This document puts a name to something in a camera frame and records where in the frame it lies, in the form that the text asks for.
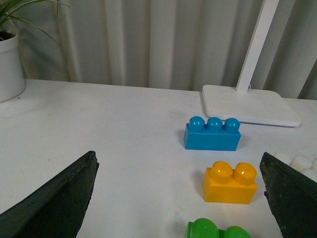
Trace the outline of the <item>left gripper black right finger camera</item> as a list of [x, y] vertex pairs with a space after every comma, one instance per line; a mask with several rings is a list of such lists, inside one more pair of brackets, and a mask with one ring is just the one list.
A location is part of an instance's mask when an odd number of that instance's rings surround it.
[[284, 238], [317, 236], [317, 183], [265, 152], [260, 162], [264, 195]]

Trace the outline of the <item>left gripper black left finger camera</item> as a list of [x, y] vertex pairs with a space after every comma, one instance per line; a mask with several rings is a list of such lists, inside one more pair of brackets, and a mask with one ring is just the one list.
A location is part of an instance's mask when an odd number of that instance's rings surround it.
[[89, 151], [0, 215], [2, 238], [74, 238], [88, 209], [99, 163]]

